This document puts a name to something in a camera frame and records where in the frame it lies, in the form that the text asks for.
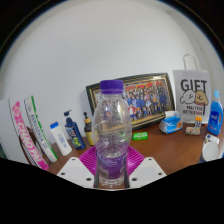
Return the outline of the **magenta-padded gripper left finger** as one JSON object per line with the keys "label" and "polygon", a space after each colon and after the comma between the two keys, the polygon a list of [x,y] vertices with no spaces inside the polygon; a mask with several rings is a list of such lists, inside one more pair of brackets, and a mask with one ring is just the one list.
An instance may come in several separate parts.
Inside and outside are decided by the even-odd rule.
{"label": "magenta-padded gripper left finger", "polygon": [[93,188],[96,170],[96,149],[91,147],[81,156],[71,157],[57,175],[84,188]]}

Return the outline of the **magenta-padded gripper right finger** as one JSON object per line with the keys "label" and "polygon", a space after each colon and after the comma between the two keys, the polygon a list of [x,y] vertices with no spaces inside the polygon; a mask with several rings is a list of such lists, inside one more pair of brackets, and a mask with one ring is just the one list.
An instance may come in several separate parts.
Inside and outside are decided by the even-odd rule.
{"label": "magenta-padded gripper right finger", "polygon": [[140,188],[166,176],[153,157],[144,157],[128,147],[124,184],[126,188]]}

